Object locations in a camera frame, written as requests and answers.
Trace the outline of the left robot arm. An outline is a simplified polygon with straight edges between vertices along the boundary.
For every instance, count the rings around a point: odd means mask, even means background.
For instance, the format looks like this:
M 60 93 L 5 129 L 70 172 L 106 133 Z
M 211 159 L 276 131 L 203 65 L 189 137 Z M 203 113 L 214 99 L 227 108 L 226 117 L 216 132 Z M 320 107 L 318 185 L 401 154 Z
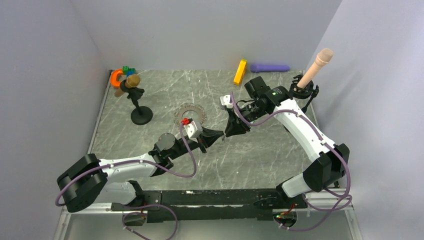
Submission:
M 55 205 L 65 206 L 70 213 L 76 213 L 97 203 L 117 203 L 137 210 L 145 204 L 145 196 L 136 177 L 156 177 L 165 173 L 181 178 L 191 178 L 197 172 L 193 150 L 206 153 L 218 139 L 224 139 L 221 130 L 204 128 L 196 140 L 187 135 L 177 139 L 167 132 L 148 153 L 120 159 L 99 159 L 94 153 L 80 158 L 56 180 L 60 189 Z M 189 154 L 193 172 L 189 174 L 172 171 L 175 160 Z

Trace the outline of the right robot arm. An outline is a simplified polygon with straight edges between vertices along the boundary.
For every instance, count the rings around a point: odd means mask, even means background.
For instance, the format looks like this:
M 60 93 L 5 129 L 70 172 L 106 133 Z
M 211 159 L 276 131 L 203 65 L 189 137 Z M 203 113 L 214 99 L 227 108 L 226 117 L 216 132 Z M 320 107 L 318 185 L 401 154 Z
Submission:
M 308 192 L 320 192 L 347 174 L 350 150 L 336 144 L 321 132 L 299 107 L 297 99 L 306 99 L 318 88 L 310 82 L 307 87 L 295 90 L 299 82 L 294 80 L 289 89 L 283 86 L 269 87 L 258 76 L 244 87 L 251 98 L 246 106 L 239 108 L 233 95 L 220 97 L 221 106 L 228 112 L 225 136 L 243 135 L 251 127 L 274 117 L 299 142 L 306 152 L 310 165 L 300 174 L 283 181 L 276 187 L 276 203 L 288 208 L 297 196 Z

